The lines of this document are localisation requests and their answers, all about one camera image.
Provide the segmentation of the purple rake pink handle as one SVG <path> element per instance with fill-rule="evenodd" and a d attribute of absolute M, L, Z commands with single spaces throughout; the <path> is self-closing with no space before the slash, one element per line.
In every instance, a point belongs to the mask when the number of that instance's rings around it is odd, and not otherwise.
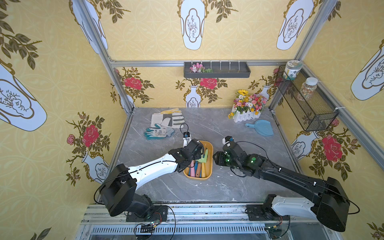
<path fill-rule="evenodd" d="M 192 162 L 191 162 L 191 165 L 190 165 L 190 173 L 189 173 L 189 176 L 190 177 L 195 177 L 195 175 L 196 175 L 196 171 L 195 171 L 195 165 L 196 165 L 196 162 L 195 162 L 195 160 L 193 160 Z"/>

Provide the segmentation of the green rake brown handle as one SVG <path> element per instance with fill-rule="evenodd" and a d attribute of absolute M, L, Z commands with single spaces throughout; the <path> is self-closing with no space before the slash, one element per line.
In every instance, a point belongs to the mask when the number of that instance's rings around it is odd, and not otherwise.
<path fill-rule="evenodd" d="M 206 163 L 207 162 L 208 154 L 209 154 L 209 150 L 206 149 L 205 152 L 203 153 L 202 157 L 199 160 L 197 160 L 198 168 L 197 168 L 196 178 L 201 178 L 202 163 Z"/>

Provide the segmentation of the yellow plastic storage tray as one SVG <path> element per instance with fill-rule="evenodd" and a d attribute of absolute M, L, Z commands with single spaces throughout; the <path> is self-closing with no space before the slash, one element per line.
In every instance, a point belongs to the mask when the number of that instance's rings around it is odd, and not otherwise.
<path fill-rule="evenodd" d="M 205 178 L 196 178 L 196 177 L 190 177 L 189 176 L 189 173 L 190 173 L 190 168 L 186 168 L 183 173 L 184 175 L 191 179 L 191 180 L 199 180 L 199 181 L 205 181 L 207 179 L 209 179 L 212 175 L 212 172 L 213 172 L 213 165 L 214 165 L 214 160 L 213 160 L 213 145 L 210 143 L 210 142 L 207 142 L 207 141 L 201 141 L 201 143 L 204 145 L 204 148 L 205 150 L 208 149 L 209 150 L 209 154 L 208 154 L 208 159 L 207 159 L 207 162 L 206 162 L 206 177 Z"/>

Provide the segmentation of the teal rake yellow handle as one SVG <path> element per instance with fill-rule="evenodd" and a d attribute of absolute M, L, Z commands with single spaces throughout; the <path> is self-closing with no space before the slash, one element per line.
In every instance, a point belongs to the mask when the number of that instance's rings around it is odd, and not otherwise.
<path fill-rule="evenodd" d="M 196 174 L 197 174 L 197 168 L 198 168 L 198 162 L 195 161 L 195 166 L 194 166 L 194 170 L 195 170 L 195 177 L 196 177 Z"/>

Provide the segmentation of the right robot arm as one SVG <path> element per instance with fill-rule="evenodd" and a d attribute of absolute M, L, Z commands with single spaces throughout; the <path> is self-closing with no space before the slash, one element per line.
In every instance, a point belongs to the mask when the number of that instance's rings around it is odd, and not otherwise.
<path fill-rule="evenodd" d="M 340 182 L 308 177 L 284 168 L 257 154 L 247 154 L 234 141 L 226 142 L 222 151 L 213 155 L 216 165 L 240 170 L 246 177 L 255 177 L 283 186 L 310 200 L 315 218 L 337 232 L 345 232 L 351 201 Z"/>

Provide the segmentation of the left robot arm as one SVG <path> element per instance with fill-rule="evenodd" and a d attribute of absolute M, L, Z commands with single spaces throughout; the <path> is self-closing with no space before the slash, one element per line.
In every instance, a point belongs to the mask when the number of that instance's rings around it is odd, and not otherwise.
<path fill-rule="evenodd" d="M 147 195 L 136 194 L 136 190 L 163 175 L 184 171 L 192 161 L 200 159 L 203 152 L 204 145 L 193 139 L 185 147 L 172 149 L 144 165 L 130 168 L 117 165 L 99 188 L 102 204 L 111 217 L 127 211 L 148 219 L 156 211 L 154 204 Z"/>

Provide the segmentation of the white green striped glove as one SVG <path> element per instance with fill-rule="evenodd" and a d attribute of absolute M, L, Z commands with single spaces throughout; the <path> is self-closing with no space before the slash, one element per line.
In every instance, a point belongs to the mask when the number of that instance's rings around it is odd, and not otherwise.
<path fill-rule="evenodd" d="M 185 118 L 181 111 L 173 113 L 157 113 L 152 114 L 151 127 L 154 128 L 156 125 L 177 129 L 184 124 Z"/>

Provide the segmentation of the blue plastic dustpan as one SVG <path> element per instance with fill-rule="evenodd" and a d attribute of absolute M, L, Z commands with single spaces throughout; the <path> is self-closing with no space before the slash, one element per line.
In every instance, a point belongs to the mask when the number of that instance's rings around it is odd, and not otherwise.
<path fill-rule="evenodd" d="M 258 134 L 264 137 L 271 137 L 274 135 L 272 125 L 266 120 L 257 120 L 254 124 L 245 124 L 247 128 L 254 129 Z"/>

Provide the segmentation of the flower pot white fence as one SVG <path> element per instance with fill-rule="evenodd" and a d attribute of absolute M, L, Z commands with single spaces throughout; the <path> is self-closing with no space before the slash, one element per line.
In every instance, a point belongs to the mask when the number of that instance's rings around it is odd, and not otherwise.
<path fill-rule="evenodd" d="M 238 90 L 228 118 L 235 123 L 258 119 L 267 101 L 268 98 L 261 94 L 249 94 L 246 90 Z"/>

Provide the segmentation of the pink flowers on shelf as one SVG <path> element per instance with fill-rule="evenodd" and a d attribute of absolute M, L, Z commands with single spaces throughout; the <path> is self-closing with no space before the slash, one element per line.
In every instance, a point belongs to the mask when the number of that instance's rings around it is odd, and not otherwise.
<path fill-rule="evenodd" d="M 190 71 L 192 73 L 212 73 L 213 72 L 212 69 L 210 68 L 207 69 L 202 64 L 199 64 L 199 63 L 193 64 L 190 67 Z"/>

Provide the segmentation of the clear jar white lid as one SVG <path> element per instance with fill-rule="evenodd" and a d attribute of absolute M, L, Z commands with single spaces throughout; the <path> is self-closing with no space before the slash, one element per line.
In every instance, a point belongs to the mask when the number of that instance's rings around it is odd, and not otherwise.
<path fill-rule="evenodd" d="M 317 83 L 318 83 L 318 79 L 314 77 L 307 78 L 300 88 L 300 91 L 298 93 L 298 100 L 300 101 L 309 100 L 313 96 L 315 90 L 317 89 Z"/>

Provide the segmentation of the jar with patterned lid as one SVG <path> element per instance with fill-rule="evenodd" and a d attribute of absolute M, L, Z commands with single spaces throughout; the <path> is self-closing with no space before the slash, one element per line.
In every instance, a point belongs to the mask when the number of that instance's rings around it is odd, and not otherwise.
<path fill-rule="evenodd" d="M 295 80 L 302 67 L 303 63 L 299 60 L 288 61 L 283 72 L 283 78 L 289 81 Z"/>

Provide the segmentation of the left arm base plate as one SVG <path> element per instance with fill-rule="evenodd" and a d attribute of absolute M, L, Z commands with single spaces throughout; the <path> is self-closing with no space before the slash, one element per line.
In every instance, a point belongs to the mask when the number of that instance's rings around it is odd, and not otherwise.
<path fill-rule="evenodd" d="M 155 220 L 164 222 L 168 217 L 168 207 L 164 205 L 155 205 L 152 207 L 144 208 L 129 208 L 126 222 L 137 222 L 137 223 L 149 223 Z"/>

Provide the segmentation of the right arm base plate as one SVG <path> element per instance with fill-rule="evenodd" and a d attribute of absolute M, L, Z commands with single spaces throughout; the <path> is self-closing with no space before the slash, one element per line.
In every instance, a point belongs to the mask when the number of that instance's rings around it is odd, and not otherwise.
<path fill-rule="evenodd" d="M 280 216 L 264 205 L 246 205 L 245 214 L 250 221 L 288 221 L 289 216 Z"/>

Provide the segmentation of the grey wall shelf tray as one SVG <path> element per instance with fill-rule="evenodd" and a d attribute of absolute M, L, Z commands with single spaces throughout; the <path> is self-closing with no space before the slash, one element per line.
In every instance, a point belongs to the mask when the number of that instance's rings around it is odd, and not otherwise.
<path fill-rule="evenodd" d="M 212 73 L 192 73 L 190 67 L 193 64 L 202 64 L 205 68 L 213 70 Z M 249 78 L 251 69 L 247 62 L 244 61 L 189 61 L 184 62 L 184 77 L 192 79 L 213 78 Z"/>

